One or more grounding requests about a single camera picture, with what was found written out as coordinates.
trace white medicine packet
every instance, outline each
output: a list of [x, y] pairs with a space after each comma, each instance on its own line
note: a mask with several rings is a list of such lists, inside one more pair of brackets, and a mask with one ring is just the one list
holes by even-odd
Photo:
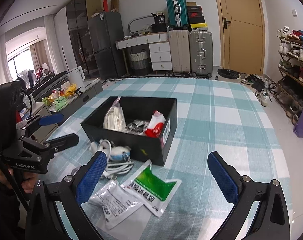
[[136, 197], [125, 192], [116, 180], [110, 180], [91, 196], [88, 202], [103, 208], [108, 230], [118, 225], [143, 205]]

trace refrigerator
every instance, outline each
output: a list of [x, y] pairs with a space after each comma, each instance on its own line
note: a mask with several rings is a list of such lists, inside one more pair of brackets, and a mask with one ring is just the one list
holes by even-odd
[[88, 20], [88, 28], [99, 76], [119, 78], [126, 73], [121, 50], [116, 49], [115, 41], [124, 39], [121, 14], [102, 12]]

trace window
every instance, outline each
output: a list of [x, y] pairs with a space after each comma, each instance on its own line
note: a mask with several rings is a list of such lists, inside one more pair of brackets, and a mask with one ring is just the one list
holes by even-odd
[[29, 49], [21, 52], [17, 56], [8, 61], [8, 67], [10, 69], [10, 75], [13, 80], [16, 80], [18, 74], [23, 70], [34, 70], [34, 64]]

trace teal suitcase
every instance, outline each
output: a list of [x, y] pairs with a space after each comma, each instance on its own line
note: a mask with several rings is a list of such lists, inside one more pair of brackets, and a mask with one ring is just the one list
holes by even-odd
[[175, 28], [188, 29], [186, 0], [166, 0], [170, 25]]

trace electric kettle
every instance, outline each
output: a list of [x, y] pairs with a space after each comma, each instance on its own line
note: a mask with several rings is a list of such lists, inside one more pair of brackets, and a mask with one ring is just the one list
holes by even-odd
[[81, 66], [67, 71], [67, 76], [70, 84], [76, 84], [76, 89], [85, 87], [85, 75]]

